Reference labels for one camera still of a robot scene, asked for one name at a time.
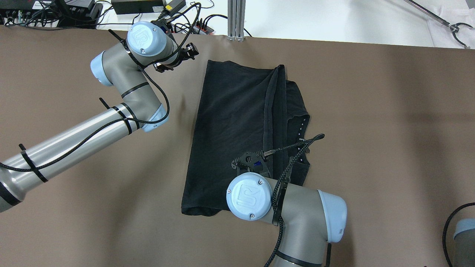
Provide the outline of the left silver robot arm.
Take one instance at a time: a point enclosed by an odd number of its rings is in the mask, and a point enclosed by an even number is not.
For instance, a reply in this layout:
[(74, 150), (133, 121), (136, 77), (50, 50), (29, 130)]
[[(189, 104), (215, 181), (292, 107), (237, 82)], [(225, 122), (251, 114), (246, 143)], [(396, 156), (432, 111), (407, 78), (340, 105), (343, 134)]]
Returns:
[(197, 47), (177, 41), (153, 22), (134, 23), (124, 37), (110, 33), (117, 42), (91, 60), (90, 70), (102, 86), (117, 90), (120, 102), (89, 112), (89, 117), (69, 123), (67, 129), (32, 147), (20, 144), (17, 154), (2, 160), (1, 212), (109, 145), (137, 130), (149, 132), (167, 122), (170, 102), (146, 68), (173, 70), (195, 59)]

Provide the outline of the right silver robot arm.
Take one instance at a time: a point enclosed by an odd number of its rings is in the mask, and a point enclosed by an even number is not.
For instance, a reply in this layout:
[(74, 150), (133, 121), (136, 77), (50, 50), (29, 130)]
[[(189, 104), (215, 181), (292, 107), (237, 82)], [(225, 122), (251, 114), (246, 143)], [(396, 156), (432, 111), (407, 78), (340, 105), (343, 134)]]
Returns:
[[(227, 187), (227, 205), (240, 219), (271, 224), (271, 195), (275, 186), (275, 179), (253, 172), (241, 174)], [(342, 239), (346, 227), (345, 200), (321, 190), (289, 184), (281, 216), (280, 245), (268, 266), (327, 267), (328, 257), (324, 253), (331, 243)]]

